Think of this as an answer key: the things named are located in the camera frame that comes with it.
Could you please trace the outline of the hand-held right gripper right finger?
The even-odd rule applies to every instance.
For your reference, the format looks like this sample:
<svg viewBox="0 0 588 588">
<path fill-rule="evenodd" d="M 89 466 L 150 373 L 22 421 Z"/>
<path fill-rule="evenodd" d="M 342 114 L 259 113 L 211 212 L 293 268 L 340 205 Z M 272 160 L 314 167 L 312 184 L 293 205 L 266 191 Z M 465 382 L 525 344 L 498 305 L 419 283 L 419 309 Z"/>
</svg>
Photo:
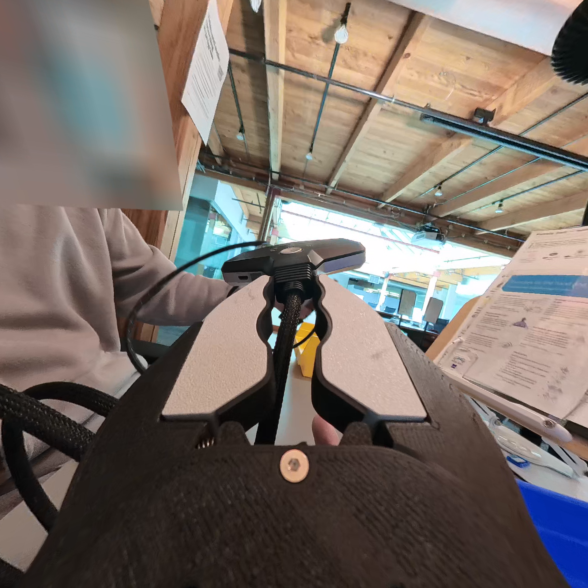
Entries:
<svg viewBox="0 0 588 588">
<path fill-rule="evenodd" d="M 312 375 L 318 415 L 339 432 L 355 422 L 371 429 L 425 422 L 428 413 L 386 322 L 329 276 L 319 275 L 318 287 Z"/>
</svg>

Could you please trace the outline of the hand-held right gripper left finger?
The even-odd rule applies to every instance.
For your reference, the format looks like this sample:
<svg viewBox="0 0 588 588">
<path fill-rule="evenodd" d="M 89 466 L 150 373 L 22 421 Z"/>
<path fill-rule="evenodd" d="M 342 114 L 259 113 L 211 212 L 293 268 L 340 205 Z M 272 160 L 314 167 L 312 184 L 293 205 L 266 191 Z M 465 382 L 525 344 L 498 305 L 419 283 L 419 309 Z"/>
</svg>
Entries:
<svg viewBox="0 0 588 588">
<path fill-rule="evenodd" d="M 270 412 L 276 384 L 273 279 L 262 275 L 204 320 L 162 410 L 166 421 L 238 422 L 250 430 Z"/>
</svg>

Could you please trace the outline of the black usb hub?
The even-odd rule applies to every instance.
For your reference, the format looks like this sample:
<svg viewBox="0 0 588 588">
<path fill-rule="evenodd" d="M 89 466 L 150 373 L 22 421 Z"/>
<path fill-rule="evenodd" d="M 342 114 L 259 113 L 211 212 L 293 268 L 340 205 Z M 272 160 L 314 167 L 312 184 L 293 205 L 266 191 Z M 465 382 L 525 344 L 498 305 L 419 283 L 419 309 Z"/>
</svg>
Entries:
<svg viewBox="0 0 588 588">
<path fill-rule="evenodd" d="M 366 261 L 365 247 L 353 240 L 336 238 L 260 246 L 228 259 L 222 265 L 224 281 L 241 285 L 261 276 L 317 273 L 332 274 L 358 269 Z"/>
</svg>

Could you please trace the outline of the person's left forearm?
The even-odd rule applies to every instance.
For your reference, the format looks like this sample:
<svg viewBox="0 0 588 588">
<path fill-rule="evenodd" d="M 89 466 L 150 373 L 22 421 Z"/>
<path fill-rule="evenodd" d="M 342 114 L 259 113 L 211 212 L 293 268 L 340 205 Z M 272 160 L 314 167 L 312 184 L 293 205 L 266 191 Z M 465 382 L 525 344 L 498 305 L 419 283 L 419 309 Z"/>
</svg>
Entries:
<svg viewBox="0 0 588 588">
<path fill-rule="evenodd" d="M 127 318 L 139 299 L 176 266 L 145 242 L 121 210 L 99 212 L 112 270 L 112 308 L 117 318 Z M 204 320 L 232 291 L 224 281 L 181 271 L 143 304 L 137 318 L 157 326 L 189 326 Z"/>
</svg>

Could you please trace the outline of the person's left hand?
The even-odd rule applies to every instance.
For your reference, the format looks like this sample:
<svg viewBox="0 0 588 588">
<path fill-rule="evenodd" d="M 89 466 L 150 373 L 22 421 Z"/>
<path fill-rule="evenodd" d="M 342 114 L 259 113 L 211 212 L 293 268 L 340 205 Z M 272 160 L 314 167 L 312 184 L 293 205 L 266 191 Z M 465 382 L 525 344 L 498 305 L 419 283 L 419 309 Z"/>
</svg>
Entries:
<svg viewBox="0 0 588 588">
<path fill-rule="evenodd" d="M 319 415 L 312 420 L 312 435 L 316 446 L 338 446 L 340 436 L 338 431 Z"/>
</svg>

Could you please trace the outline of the yellow bin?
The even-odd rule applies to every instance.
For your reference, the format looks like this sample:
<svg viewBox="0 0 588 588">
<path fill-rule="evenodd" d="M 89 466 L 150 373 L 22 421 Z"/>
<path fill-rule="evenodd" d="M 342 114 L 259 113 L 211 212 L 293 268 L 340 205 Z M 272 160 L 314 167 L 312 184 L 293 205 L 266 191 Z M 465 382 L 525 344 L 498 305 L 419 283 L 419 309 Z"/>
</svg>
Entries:
<svg viewBox="0 0 588 588">
<path fill-rule="evenodd" d="M 305 378 L 311 379 L 313 376 L 316 351 L 319 344 L 320 338 L 315 333 L 315 325 L 309 322 L 302 322 L 295 336 L 293 350 L 302 376 Z"/>
</svg>

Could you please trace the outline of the printed document board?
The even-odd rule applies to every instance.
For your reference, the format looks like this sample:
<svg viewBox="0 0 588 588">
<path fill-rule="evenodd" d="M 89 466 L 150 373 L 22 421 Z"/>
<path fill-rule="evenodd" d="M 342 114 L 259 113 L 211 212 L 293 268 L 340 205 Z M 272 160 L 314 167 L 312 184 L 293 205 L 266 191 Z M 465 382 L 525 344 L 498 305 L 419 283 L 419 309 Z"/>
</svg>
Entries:
<svg viewBox="0 0 588 588">
<path fill-rule="evenodd" d="M 586 428 L 587 227 L 532 232 L 437 365 Z"/>
</svg>

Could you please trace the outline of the person's grey sweater torso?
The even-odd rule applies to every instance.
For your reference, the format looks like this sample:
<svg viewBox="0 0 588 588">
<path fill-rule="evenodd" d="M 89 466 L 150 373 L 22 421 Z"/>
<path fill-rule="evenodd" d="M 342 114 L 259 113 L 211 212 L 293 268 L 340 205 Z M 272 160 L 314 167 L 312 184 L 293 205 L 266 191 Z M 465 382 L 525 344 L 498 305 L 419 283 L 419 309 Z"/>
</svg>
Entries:
<svg viewBox="0 0 588 588">
<path fill-rule="evenodd" d="M 117 210 L 1 205 L 1 384 L 73 382 L 119 399 L 138 374 L 121 352 L 115 282 L 153 254 Z"/>
</svg>

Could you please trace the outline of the blue bin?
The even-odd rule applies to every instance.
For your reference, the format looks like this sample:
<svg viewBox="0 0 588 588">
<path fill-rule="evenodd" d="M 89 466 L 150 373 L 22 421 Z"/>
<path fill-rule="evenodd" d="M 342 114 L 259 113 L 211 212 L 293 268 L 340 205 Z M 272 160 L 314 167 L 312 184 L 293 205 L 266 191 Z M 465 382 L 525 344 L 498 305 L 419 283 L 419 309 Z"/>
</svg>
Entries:
<svg viewBox="0 0 588 588">
<path fill-rule="evenodd" d="M 587 502 L 517 481 L 540 538 L 571 587 L 587 587 Z"/>
</svg>

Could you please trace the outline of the white paper sheet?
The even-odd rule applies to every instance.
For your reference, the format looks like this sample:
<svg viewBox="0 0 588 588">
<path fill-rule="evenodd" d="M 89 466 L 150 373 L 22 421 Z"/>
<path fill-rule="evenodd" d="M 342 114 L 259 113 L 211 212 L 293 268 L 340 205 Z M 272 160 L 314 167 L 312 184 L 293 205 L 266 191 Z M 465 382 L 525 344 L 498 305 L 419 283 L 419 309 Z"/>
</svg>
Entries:
<svg viewBox="0 0 588 588">
<path fill-rule="evenodd" d="M 209 1 L 196 38 L 181 98 L 204 145 L 209 141 L 228 63 L 229 48 L 219 18 L 217 1 Z"/>
</svg>

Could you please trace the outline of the black ribbed round object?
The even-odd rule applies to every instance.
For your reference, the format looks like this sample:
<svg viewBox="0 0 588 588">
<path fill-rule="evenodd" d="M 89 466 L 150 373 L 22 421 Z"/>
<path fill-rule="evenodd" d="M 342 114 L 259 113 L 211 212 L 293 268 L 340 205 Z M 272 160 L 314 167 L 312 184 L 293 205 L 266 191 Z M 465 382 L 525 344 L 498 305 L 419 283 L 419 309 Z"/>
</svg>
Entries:
<svg viewBox="0 0 588 588">
<path fill-rule="evenodd" d="M 556 75 L 571 84 L 587 84 L 587 1 L 582 1 L 557 34 L 551 54 Z"/>
</svg>

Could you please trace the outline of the wooden post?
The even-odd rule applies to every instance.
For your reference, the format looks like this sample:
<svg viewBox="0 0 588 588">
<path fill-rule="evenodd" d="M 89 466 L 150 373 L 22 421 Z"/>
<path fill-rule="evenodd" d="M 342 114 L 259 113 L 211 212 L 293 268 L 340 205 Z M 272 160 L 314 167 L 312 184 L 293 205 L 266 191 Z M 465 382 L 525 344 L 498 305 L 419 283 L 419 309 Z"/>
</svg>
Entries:
<svg viewBox="0 0 588 588">
<path fill-rule="evenodd" d="M 182 210 L 123 209 L 146 243 L 175 259 L 202 139 L 181 102 L 208 1 L 150 1 L 172 118 Z"/>
</svg>

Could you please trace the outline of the black ceiling track rail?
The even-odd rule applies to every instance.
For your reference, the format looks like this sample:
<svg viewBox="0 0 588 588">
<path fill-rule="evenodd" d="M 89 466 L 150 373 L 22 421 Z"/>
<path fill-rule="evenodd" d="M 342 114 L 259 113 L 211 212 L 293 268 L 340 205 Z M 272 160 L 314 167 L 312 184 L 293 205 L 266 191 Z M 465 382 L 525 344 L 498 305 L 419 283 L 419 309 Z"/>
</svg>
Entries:
<svg viewBox="0 0 588 588">
<path fill-rule="evenodd" d="M 587 157 L 578 153 L 534 141 L 521 135 L 511 134 L 435 109 L 423 107 L 418 108 L 417 111 L 421 114 L 420 118 L 423 122 L 431 123 L 462 135 L 496 143 L 499 146 L 523 152 L 536 158 L 545 159 L 555 164 L 587 172 Z"/>
</svg>

